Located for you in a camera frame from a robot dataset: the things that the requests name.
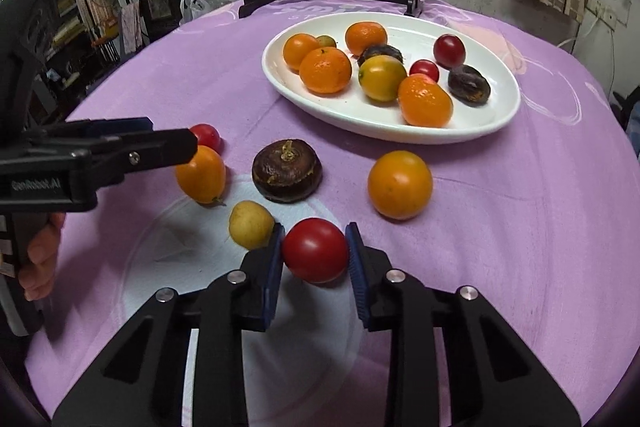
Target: orange tomato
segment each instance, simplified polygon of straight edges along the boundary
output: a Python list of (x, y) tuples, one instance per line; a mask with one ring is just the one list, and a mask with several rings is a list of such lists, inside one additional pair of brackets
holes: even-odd
[(351, 80), (351, 61), (337, 48), (310, 52), (300, 64), (300, 79), (309, 91), (320, 94), (340, 92)]
[(189, 163), (176, 166), (175, 179), (191, 199), (198, 203), (212, 203), (225, 190), (225, 164), (213, 149), (198, 145), (198, 151)]
[(386, 44), (386, 30), (377, 22), (356, 22), (347, 28), (344, 39), (356, 57), (375, 44)]
[(402, 81), (398, 102), (406, 122), (418, 127), (444, 127), (453, 115), (451, 97), (422, 75), (412, 74)]
[(298, 33), (289, 37), (282, 49), (282, 58), (287, 66), (297, 72), (307, 54), (320, 47), (320, 42), (313, 35)]
[(373, 165), (367, 189), (371, 203), (380, 214), (404, 221), (420, 214), (429, 203), (433, 177), (419, 156), (393, 151)]

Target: white plate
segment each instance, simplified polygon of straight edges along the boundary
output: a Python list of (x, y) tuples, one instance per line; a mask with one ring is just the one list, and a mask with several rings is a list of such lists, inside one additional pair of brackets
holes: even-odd
[[(287, 39), (296, 33), (330, 35), (337, 41), (338, 48), (350, 55), (344, 42), (344, 33), (349, 26), (360, 21), (379, 22), (386, 28), (388, 43), (402, 52), (407, 70), (420, 58), (434, 60), (433, 45), (439, 36), (447, 33), (459, 36), (465, 43), (466, 64), (480, 71), (491, 85), (488, 103), (482, 107), (468, 107), (454, 98), (453, 117), (446, 127), (413, 127), (404, 122), (397, 104), (382, 107), (367, 100), (358, 85), (358, 65), (354, 59), (351, 59), (351, 84), (342, 93), (318, 96), (307, 90), (300, 77), (287, 68), (282, 58), (282, 48)], [(262, 70), (282, 96), (319, 120), (363, 136), (388, 141), (442, 144), (473, 140), (507, 125), (520, 107), (518, 83), (494, 53), (451, 28), (405, 15), (349, 12), (298, 23), (271, 39), (262, 54)], [(447, 92), (448, 76), (448, 71), (440, 68), (439, 84)]]

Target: plastic bag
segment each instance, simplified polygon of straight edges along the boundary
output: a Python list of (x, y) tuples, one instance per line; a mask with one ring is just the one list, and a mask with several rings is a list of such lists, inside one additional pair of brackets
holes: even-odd
[(202, 17), (212, 10), (211, 5), (205, 0), (180, 0), (180, 13), (182, 19), (178, 23), (180, 26)]

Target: human hand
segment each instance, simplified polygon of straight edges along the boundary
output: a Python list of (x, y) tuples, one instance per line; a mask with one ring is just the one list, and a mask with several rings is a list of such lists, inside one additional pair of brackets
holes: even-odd
[(18, 281), (24, 288), (28, 301), (45, 298), (53, 289), (58, 247), (66, 214), (49, 214), (49, 221), (27, 247), (33, 264), (24, 266), (18, 273)]

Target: tablecloth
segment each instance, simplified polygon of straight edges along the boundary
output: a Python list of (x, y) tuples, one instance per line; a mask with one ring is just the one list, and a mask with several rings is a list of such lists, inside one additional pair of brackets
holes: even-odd
[[(153, 43), (72, 117), (148, 116), (156, 128), (213, 124), (225, 140), (231, 202), (259, 197), (248, 174), (264, 145), (306, 140), (324, 164), (324, 181), (299, 206), (270, 206), (274, 215), (286, 226), (306, 215), (341, 228), (356, 221), (366, 244), (426, 285), (446, 291), (475, 285), (586, 422), (640, 345), (640, 173), (593, 77), (571, 55), (508, 24), (424, 0), (422, 17), (477, 39), (510, 67), (524, 103), (508, 127), (473, 142), (382, 142), (324, 124), (279, 97), (262, 74), (260, 55), (273, 36), (301, 20), (350, 10), (402, 13), (402, 7), (281, 0), (240, 20), (240, 5)], [(434, 176), (427, 210), (402, 224), (382, 219), (366, 196), (370, 167), (398, 148), (420, 155)], [(242, 250), (228, 245), (225, 216), (203, 212), (181, 195), (172, 170), (161, 169), (130, 176), (101, 191), (93, 212), (69, 216), (56, 287), (44, 302), (46, 328), (27, 360), (47, 411), (153, 289), (197, 289), (239, 266)], [(216, 256), (217, 249), (225, 255)], [(347, 283), (284, 284), (276, 331), (245, 336), (252, 425), (381, 426), (388, 335), (361, 332)], [(334, 333), (338, 340), (327, 341)], [(188, 403), (184, 418), (188, 423)]]

